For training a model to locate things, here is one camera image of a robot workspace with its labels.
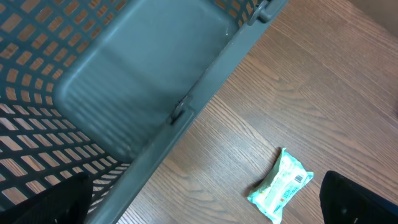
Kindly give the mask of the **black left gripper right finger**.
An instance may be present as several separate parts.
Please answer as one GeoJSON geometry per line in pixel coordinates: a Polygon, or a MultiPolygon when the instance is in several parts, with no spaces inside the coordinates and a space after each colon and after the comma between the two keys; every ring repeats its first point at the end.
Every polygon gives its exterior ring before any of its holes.
{"type": "Polygon", "coordinates": [[[397,224],[397,205],[329,170],[320,188],[325,224],[397,224]]]}

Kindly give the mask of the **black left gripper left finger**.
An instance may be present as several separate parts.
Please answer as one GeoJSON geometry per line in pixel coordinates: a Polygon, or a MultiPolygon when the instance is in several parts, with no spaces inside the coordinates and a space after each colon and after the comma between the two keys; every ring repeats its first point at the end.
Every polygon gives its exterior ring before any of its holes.
{"type": "Polygon", "coordinates": [[[93,193],[89,175],[80,172],[1,212],[1,223],[82,224],[93,193]]]}

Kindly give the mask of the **teal white packet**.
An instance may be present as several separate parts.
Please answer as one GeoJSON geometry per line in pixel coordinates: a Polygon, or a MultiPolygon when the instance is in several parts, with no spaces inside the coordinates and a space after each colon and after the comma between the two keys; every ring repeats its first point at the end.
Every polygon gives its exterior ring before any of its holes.
{"type": "Polygon", "coordinates": [[[283,208],[312,179],[313,172],[305,170],[302,163],[283,148],[271,171],[249,192],[247,199],[273,224],[280,224],[283,208]]]}

